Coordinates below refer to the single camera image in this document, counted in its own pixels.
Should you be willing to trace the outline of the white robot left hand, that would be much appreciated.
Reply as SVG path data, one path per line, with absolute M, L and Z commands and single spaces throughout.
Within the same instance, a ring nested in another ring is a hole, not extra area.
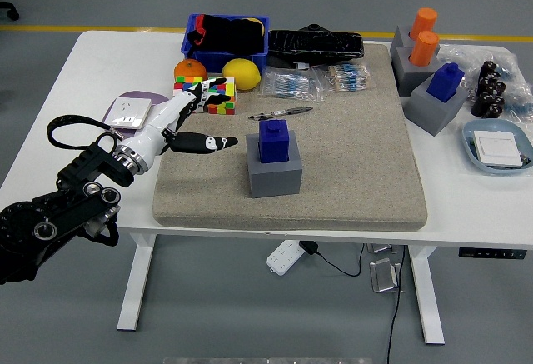
M 155 157 L 167 149 L 174 152 L 210 154 L 238 144 L 235 137 L 214 137 L 196 132 L 181 132 L 179 128 L 198 108 L 207 104 L 221 104 L 230 98 L 209 92 L 223 84 L 224 77 L 203 81 L 196 86 L 177 92 L 167 102 L 155 107 L 155 113 L 144 128 L 133 137 L 118 143 L 113 156 L 133 174 L 143 174 L 154 164 Z

